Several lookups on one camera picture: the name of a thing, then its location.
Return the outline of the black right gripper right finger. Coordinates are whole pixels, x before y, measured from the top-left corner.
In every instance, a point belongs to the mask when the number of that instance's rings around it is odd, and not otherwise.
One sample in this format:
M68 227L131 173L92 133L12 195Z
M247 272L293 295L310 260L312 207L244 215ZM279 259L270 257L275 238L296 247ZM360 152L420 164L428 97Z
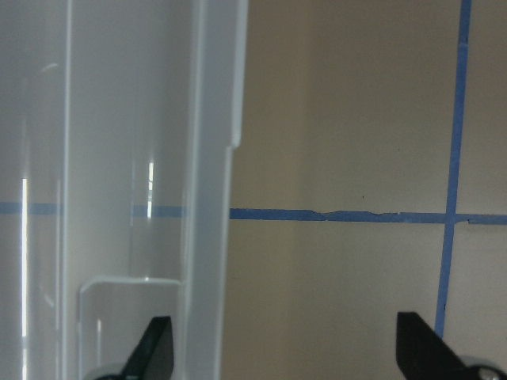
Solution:
M397 365L405 379L455 379L467 370L415 312L397 314Z

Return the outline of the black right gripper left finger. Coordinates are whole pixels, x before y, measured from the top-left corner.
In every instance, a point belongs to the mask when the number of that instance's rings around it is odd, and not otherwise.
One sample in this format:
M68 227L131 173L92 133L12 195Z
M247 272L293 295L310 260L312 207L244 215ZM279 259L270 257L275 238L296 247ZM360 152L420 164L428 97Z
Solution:
M173 369L171 317L153 317L122 369L122 379L171 379Z

